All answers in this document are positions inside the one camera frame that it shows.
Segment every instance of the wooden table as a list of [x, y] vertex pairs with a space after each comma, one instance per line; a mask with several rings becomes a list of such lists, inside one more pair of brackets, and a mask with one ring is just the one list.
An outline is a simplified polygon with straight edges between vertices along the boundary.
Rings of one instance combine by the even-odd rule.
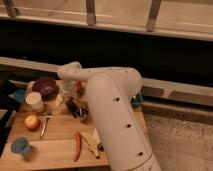
[[[26, 95], [31, 92], [33, 82], [30, 82], [26, 90]], [[74, 133], [76, 131], [87, 131], [92, 133], [94, 125], [90, 118], [85, 124], [78, 119], [74, 119], [64, 103], [55, 107], [56, 100], [45, 102], [48, 109], [52, 111], [52, 117], [48, 122], [43, 140], [40, 140], [42, 126], [35, 131], [27, 130], [23, 122], [28, 112], [32, 109], [23, 102], [20, 111], [12, 125], [10, 135], [5, 145], [0, 160], [0, 170], [45, 170], [59, 168], [85, 168], [109, 166], [106, 155], [100, 152], [100, 158], [96, 159], [88, 150], [86, 142], [82, 141], [82, 151], [77, 162], [73, 161], [75, 153]], [[147, 134], [146, 124], [140, 108], [136, 108], [135, 114], [138, 122]], [[45, 116], [39, 115], [42, 125]], [[14, 154], [10, 150], [11, 142], [17, 137], [27, 137], [32, 152], [28, 159]]]

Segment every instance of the blue cup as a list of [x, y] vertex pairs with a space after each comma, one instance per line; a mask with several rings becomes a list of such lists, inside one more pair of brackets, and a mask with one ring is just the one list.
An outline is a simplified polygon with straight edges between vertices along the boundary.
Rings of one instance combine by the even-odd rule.
[[10, 149], [13, 153], [26, 156], [30, 153], [31, 146], [25, 137], [19, 137], [13, 141]]

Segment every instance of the white container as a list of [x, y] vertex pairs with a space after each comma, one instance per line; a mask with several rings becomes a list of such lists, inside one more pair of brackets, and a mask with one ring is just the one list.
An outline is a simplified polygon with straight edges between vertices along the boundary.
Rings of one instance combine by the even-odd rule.
[[38, 92], [29, 93], [25, 101], [36, 112], [41, 112], [44, 110], [44, 103], [43, 103], [41, 94]]

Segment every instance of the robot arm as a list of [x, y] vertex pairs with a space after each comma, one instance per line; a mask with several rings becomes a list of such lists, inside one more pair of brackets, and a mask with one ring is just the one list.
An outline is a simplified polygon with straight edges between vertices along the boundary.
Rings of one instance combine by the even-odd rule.
[[58, 76], [66, 95], [73, 95], [75, 81], [87, 81], [90, 114], [113, 170], [161, 170], [130, 104], [142, 87], [138, 71], [123, 67], [82, 69], [74, 62], [60, 67]]

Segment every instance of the dark background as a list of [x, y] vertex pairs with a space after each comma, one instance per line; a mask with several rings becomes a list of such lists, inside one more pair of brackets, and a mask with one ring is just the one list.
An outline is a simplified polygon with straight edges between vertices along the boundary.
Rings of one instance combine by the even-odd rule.
[[213, 86], [213, 42], [207, 41], [0, 20], [0, 56], [130, 66], [144, 77]]

